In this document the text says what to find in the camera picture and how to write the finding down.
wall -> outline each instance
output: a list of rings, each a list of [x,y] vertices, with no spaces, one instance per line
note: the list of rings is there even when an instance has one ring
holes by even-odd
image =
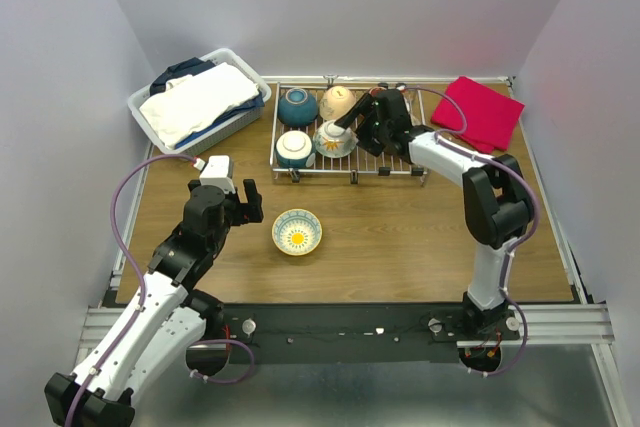
[[[118,0],[159,72],[230,47],[269,75],[495,76],[558,0]]]
[[[0,10],[0,424],[51,425],[45,383],[73,366],[115,258],[111,192],[144,155],[125,100],[152,72],[115,0]]]
[[[587,287],[606,299],[640,425],[640,10],[561,0],[517,82],[542,176]]]

beige bowl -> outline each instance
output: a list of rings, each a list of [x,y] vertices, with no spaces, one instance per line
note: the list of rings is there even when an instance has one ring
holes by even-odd
[[[346,87],[336,85],[327,90],[318,105],[324,120],[338,120],[356,104],[356,96]]]
[[[331,159],[346,157],[358,143],[356,134],[351,129],[343,129],[334,125],[333,120],[322,124],[313,135],[313,146],[316,150]]]

bowl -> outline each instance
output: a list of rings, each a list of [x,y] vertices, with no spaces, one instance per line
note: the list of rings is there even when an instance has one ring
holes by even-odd
[[[351,129],[335,125],[335,120],[322,124],[313,135],[315,149],[325,157],[339,159],[353,152],[358,140]]]
[[[346,87],[331,87],[320,100],[320,117],[324,120],[338,120],[356,105],[356,100],[355,94]]]
[[[309,168],[316,160],[316,149],[311,138],[298,130],[282,134],[275,150],[278,165],[287,169]]]
[[[304,89],[290,89],[278,100],[278,120],[289,127],[305,127],[318,116],[318,103]]]
[[[320,243],[322,226],[318,218],[308,210],[287,210],[273,223],[271,237],[285,254],[306,255]]]

gray floor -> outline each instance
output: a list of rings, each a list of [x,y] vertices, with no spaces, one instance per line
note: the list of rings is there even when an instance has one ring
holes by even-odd
[[[615,425],[588,346],[530,347],[489,379],[443,364],[279,365],[215,386],[176,363],[136,410],[138,427]]]

cable connector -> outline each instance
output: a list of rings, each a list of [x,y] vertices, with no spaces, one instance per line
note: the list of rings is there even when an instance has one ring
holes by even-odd
[[[198,169],[199,172],[202,172],[204,168],[207,166],[207,163],[202,160],[200,157],[196,157],[196,161],[193,163],[193,166]]]

